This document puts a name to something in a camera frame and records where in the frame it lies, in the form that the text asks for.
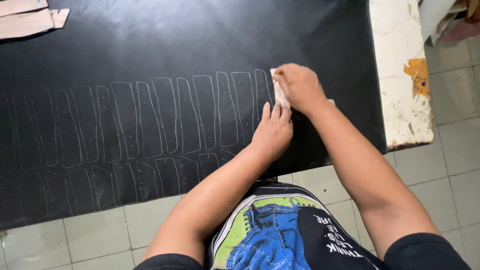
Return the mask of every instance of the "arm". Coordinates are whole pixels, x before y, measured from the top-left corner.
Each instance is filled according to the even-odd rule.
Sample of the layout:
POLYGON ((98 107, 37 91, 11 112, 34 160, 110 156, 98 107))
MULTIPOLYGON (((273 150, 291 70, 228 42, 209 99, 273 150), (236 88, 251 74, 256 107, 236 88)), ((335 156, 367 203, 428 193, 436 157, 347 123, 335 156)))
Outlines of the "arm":
POLYGON ((276 70, 291 105, 320 134, 338 177, 357 204, 380 259, 412 233, 440 234, 427 211, 380 152, 325 97, 316 74, 296 64, 276 70))
POLYGON ((170 212, 142 258, 188 255, 204 261, 204 240, 240 202, 265 169, 287 149, 293 136, 291 111, 264 105, 252 143, 194 187, 170 212))

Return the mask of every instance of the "finger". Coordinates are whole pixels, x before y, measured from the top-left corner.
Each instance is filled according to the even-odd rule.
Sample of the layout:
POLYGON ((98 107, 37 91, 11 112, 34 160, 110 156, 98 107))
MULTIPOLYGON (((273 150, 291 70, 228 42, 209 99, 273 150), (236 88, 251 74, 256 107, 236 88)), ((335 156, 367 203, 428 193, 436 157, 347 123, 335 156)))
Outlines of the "finger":
POLYGON ((290 92, 290 89, 288 88, 288 84, 284 76, 281 76, 279 74, 273 74, 272 78, 275 79, 280 84, 280 87, 282 88, 283 92, 287 93, 288 95, 288 93, 290 92))
POLYGON ((270 119, 270 103, 265 103, 264 111, 262 113, 262 120, 261 122, 268 121, 270 119))
POLYGON ((280 116, 280 120, 287 122, 291 116, 292 111, 287 107, 282 107, 282 115, 280 116))
POLYGON ((275 74, 283 75, 285 69, 288 67, 288 64, 283 64, 276 68, 275 74))
POLYGON ((280 114, 282 113, 282 106, 280 105, 280 102, 275 103, 275 106, 273 106, 272 110, 272 116, 270 118, 272 119, 280 119, 280 114))

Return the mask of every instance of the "left hand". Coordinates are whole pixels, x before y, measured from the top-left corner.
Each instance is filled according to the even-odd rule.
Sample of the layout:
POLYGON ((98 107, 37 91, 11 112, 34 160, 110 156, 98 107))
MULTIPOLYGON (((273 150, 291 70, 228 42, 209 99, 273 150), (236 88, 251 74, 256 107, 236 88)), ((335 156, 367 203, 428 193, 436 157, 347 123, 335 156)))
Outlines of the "left hand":
POLYGON ((252 145, 266 154, 271 162, 277 160, 288 148, 293 136, 292 111, 275 104, 270 114, 270 104, 264 105, 262 120, 253 134, 252 145))

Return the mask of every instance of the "traced pattern shape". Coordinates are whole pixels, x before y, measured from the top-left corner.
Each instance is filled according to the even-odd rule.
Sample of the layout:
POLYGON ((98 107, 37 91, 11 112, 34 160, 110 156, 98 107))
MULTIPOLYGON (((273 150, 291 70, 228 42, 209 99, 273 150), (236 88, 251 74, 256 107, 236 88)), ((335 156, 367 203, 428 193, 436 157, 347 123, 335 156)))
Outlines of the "traced pattern shape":
POLYGON ((138 139, 137 107, 132 85, 126 82, 112 83, 112 92, 119 118, 120 131, 127 150, 127 158, 133 159, 138 155, 138 139))
POLYGON ((177 78, 179 95, 180 128, 182 135, 182 153, 188 154, 200 150, 200 128, 193 106, 190 84, 186 79, 177 78))
POLYGON ((57 125, 53 103, 48 89, 40 89, 35 98, 32 98, 35 119, 37 122, 38 136, 42 144, 45 160, 48 166, 59 162, 57 148, 57 125))
POLYGON ((24 222, 22 181, 0 174, 0 224, 2 228, 26 225, 24 222))
POLYGON ((67 171, 69 186, 73 194, 74 215, 86 214, 95 211, 92 181, 85 169, 71 169, 67 171))
POLYGON ((175 196, 180 194, 180 179, 175 160, 172 158, 155 160, 160 173, 160 182, 163 187, 163 195, 175 196))
POLYGON ((216 146, 216 106, 212 77, 196 75, 192 76, 192 80, 197 96, 198 114, 204 134, 205 149, 211 150, 216 146))
POLYGON ((160 156, 162 154, 162 135, 148 84, 137 82, 137 93, 144 158, 160 156))
POLYGON ((78 166, 82 163, 82 150, 67 92, 56 90, 57 112, 59 115, 59 131, 62 164, 64 168, 78 166))
POLYGON ((215 153, 200 154, 198 155, 198 158, 200 159, 200 165, 202 166, 202 172, 204 175, 203 179, 207 178, 207 176, 220 168, 215 153))
POLYGON ((113 164, 113 172, 117 179, 117 188, 120 195, 120 204, 138 202, 137 183, 133 176, 130 164, 113 164))
POLYGON ((257 129, 260 120, 262 119, 262 112, 266 102, 270 103, 270 111, 272 110, 273 102, 268 89, 267 75, 265 71, 261 69, 255 70, 255 84, 257 92, 257 121, 254 123, 254 131, 257 129))
POLYGON ((220 118, 220 146, 234 145, 239 142, 237 117, 226 73, 216 73, 216 85, 218 117, 220 118))
POLYGON ((33 170, 40 167, 40 143, 35 132, 32 116, 24 94, 14 92, 16 133, 20 145, 20 167, 33 170))
POLYGON ((182 193, 192 190, 198 183, 198 163, 184 156, 179 156, 180 161, 180 188, 182 193))
POLYGON ((243 144, 248 145, 253 137, 253 87, 250 73, 232 72, 235 96, 237 97, 237 109, 239 111, 240 127, 242 130, 243 144))
POLYGON ((50 219, 73 216, 68 200, 67 179, 56 173, 46 171, 43 174, 43 184, 47 193, 50 219))
POLYGON ((178 148, 177 142, 177 102, 170 78, 152 80, 160 113, 160 122, 167 142, 167 152, 173 153, 178 148))
POLYGON ((75 86, 71 91, 80 136, 84 141, 87 160, 92 163, 98 160, 96 109, 92 89, 89 86, 75 86))
POLYGON ((97 166, 92 166, 92 174, 94 202, 98 209, 105 210, 119 206, 118 187, 114 184, 112 173, 97 166))
POLYGON ((103 162, 118 161, 121 159, 120 136, 117 123, 113 118, 108 89, 105 86, 96 86, 96 97, 102 134, 103 162))
POLYGON ((29 218, 29 223, 44 221, 49 215, 48 198, 40 173, 22 173, 18 180, 24 191, 24 216, 29 218))
POLYGON ((160 182, 160 192, 156 184, 155 169, 149 165, 137 161, 137 179, 138 190, 142 202, 163 197, 162 183, 160 182))
POLYGON ((220 150, 220 156, 222 157, 222 166, 223 166, 227 162, 232 160, 232 158, 234 158, 236 155, 222 149, 222 150, 220 150))
POLYGON ((0 150, 4 168, 10 172, 17 168, 17 154, 15 152, 13 113, 5 93, 0 93, 0 130, 0 150))

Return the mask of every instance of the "black leather sheet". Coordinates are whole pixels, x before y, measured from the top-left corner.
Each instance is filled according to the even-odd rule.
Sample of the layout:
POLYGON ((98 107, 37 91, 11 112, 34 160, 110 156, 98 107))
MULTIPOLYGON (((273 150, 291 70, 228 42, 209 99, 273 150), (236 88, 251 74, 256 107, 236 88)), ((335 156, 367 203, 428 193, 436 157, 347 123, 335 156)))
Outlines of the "black leather sheet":
MULTIPOLYGON (((386 152, 365 0, 49 4, 64 29, 0 44, 0 228, 188 192, 251 142, 286 62, 386 152)), ((263 177, 329 163, 292 118, 263 177)))

